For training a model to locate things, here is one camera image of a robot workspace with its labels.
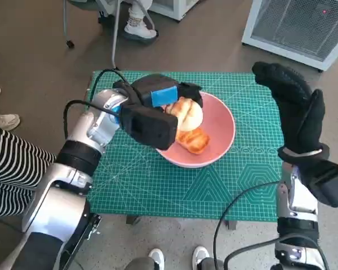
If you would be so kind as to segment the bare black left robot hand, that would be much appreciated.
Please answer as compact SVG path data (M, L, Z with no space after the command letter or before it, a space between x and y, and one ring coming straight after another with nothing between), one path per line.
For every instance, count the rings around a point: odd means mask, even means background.
M136 91L138 98L146 107L162 107L173 104L180 97L190 98L203 107L200 94L202 87L194 83L178 82L162 74L150 74L134 81L130 86Z

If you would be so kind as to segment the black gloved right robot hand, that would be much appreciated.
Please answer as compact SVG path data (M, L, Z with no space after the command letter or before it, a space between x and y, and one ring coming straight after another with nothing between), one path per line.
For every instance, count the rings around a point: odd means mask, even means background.
M323 92L311 90L296 71L281 64L256 62L252 67L255 82L270 89L281 120L284 148L303 155L318 153L325 114Z

